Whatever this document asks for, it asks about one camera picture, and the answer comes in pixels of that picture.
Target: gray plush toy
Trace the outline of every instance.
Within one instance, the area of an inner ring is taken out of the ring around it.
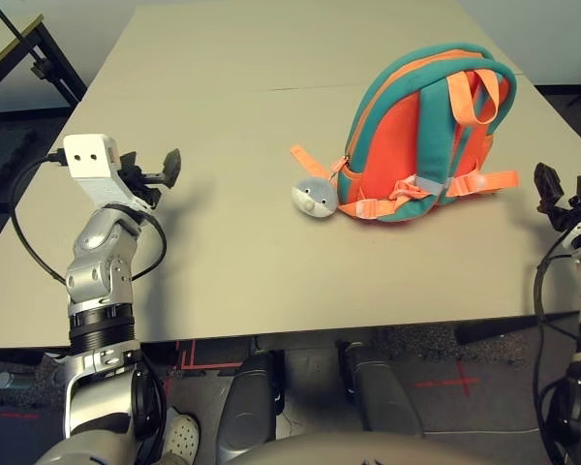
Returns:
[[[290,194],[297,208],[316,218],[329,216],[338,208],[336,188],[322,177],[304,179],[292,188]]]

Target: orange backpack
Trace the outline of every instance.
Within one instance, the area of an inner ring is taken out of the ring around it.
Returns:
[[[518,184],[515,171],[480,173],[515,91],[512,71],[480,46],[423,48],[368,88],[332,170],[300,146],[291,153],[313,176],[337,174],[337,206],[351,217],[410,220]]]

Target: zipper pull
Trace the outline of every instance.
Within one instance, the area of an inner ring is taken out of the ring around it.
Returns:
[[[338,174],[338,171],[341,170],[342,167],[348,162],[349,162],[349,155],[345,155],[344,157],[340,157],[338,160],[336,160],[334,162],[334,164],[331,166],[331,168],[329,169],[329,171],[331,172],[329,179],[331,179],[333,176]]]

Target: black cord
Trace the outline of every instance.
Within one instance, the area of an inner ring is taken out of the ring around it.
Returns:
[[[0,10],[0,19],[2,19],[2,22],[4,22],[4,24],[9,28],[9,30],[13,33],[17,40],[20,41],[28,49],[28,53],[30,53],[30,55],[35,59],[35,61],[41,61],[42,58],[41,56],[39,56],[39,53],[37,53],[34,47],[31,46],[30,43],[26,40],[26,38],[21,35],[19,30],[13,25],[11,20],[4,14],[2,10]]]
[[[162,250],[159,253],[159,256],[157,257],[157,260],[153,262],[152,265],[148,266],[146,269],[144,269],[136,276],[134,276],[134,281],[136,281],[138,278],[141,278],[145,274],[150,273],[157,266],[159,266],[159,264],[164,260],[164,257],[166,256],[166,251],[168,249],[168,240],[166,239],[166,233],[164,232],[162,225],[159,224],[157,219],[153,215],[145,213],[143,211],[140,211],[138,214],[140,214],[146,221],[153,225],[153,228],[155,228],[155,231],[157,231],[159,238],[162,239]]]
[[[145,268],[140,273],[136,274],[132,278],[132,281],[136,281],[138,278],[141,278],[145,274],[150,273],[153,269],[155,269],[157,266],[159,266],[159,264],[164,260],[164,257],[166,256],[166,251],[168,250],[168,240],[166,238],[166,233],[164,232],[162,225],[159,224],[157,219],[153,215],[151,215],[150,213],[147,213],[145,211],[135,211],[135,210],[131,209],[130,207],[123,205],[122,203],[109,203],[109,204],[105,205],[104,208],[113,208],[115,210],[123,211],[123,212],[127,213],[128,215],[130,215],[132,218],[134,218],[134,220],[136,220],[138,222],[140,222],[141,219],[148,221],[153,226],[153,228],[155,228],[155,231],[157,231],[157,234],[159,235],[160,239],[162,239],[162,250],[159,253],[159,256],[157,257],[155,262],[153,262],[150,266]]]
[[[555,249],[562,243],[562,241],[566,238],[567,235],[574,229],[574,227],[569,228],[565,232],[560,235],[558,240],[556,240],[553,245],[549,248],[547,253],[544,255],[540,264],[536,268],[535,279],[534,279],[534,313],[535,318],[537,320],[538,326],[538,348],[535,355],[534,360],[534,371],[533,371],[533,378],[532,378],[532,392],[534,397],[534,408],[535,408],[535,417],[538,422],[538,428],[540,430],[540,437],[542,439],[542,444],[546,449],[546,452],[551,460],[553,465],[564,465],[565,460],[564,456],[560,452],[557,444],[553,441],[551,436],[549,435],[548,431],[546,430],[546,425],[544,424],[544,415],[542,414],[542,403],[544,400],[544,396],[550,390],[549,387],[553,388],[554,386],[549,385],[542,390],[542,396],[540,392],[538,392],[538,385],[539,385],[539,374],[540,374],[540,364],[542,362],[542,351],[544,349],[544,327],[549,326],[546,321],[546,315],[544,313],[544,307],[542,306],[542,283],[544,281],[544,274],[546,270],[549,268],[549,265],[556,260],[557,258],[562,258],[562,256],[552,256]]]
[[[21,226],[19,225],[19,221],[17,220],[17,215],[15,213],[15,206],[17,203],[17,194],[19,193],[19,187],[20,187],[23,179],[26,177],[26,175],[30,171],[34,170],[36,167],[39,167],[40,165],[42,165],[45,162],[52,162],[52,161],[55,161],[55,160],[53,160],[49,157],[44,157],[40,160],[36,160],[36,161],[26,165],[19,172],[19,174],[15,177],[15,181],[13,182],[13,189],[11,190],[11,198],[9,201],[9,212],[11,214],[11,222],[13,223],[13,228],[15,229],[15,234],[17,235],[17,238],[21,242],[21,245],[23,245],[23,248],[26,249],[26,252],[28,252],[28,254],[30,254],[30,256],[33,258],[33,260],[43,270],[45,270],[46,273],[52,277],[52,279],[55,279],[56,281],[58,281],[60,284],[62,284],[64,286],[65,285],[65,278],[63,278],[51,266],[49,266],[47,263],[45,263],[43,261],[43,259],[41,257],[39,257],[39,254],[37,254],[37,252],[35,252],[35,250],[32,248],[32,246],[30,245],[30,242],[28,242],[28,240],[26,239],[26,237],[23,234],[23,231],[21,230]]]
[[[142,359],[150,371],[151,376],[153,378],[153,384],[155,385],[155,390],[157,391],[157,396],[159,397],[159,428],[157,429],[157,434],[155,435],[155,439],[153,440],[153,444],[151,445],[151,449],[146,454],[146,458],[142,462],[143,465],[150,465],[155,460],[155,454],[159,450],[162,441],[164,440],[164,431],[166,430],[166,414],[168,409],[168,404],[166,402],[166,394],[164,393],[164,385],[162,384],[162,380],[159,379],[157,373],[153,369],[153,364],[148,359],[148,356],[144,352],[142,352]]]

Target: beige table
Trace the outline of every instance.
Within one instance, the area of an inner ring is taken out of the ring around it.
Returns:
[[[521,187],[460,201],[408,225],[344,214],[312,221],[291,206],[305,176],[302,143],[338,157],[358,102],[394,58],[467,41],[513,66],[453,2],[246,0],[141,7],[63,135],[103,132],[136,150],[146,171],[178,147],[183,171],[157,216],[168,257],[135,284],[143,341],[531,314],[534,266],[556,235],[535,212],[535,163],[573,192],[581,139],[519,74],[489,171],[517,169]],[[92,204],[67,174],[42,167],[20,222],[58,269]],[[134,269],[158,250],[146,229]],[[557,285],[555,273],[562,273]],[[547,275],[546,307],[570,308],[566,268]],[[0,346],[63,345],[65,292],[0,236]]]

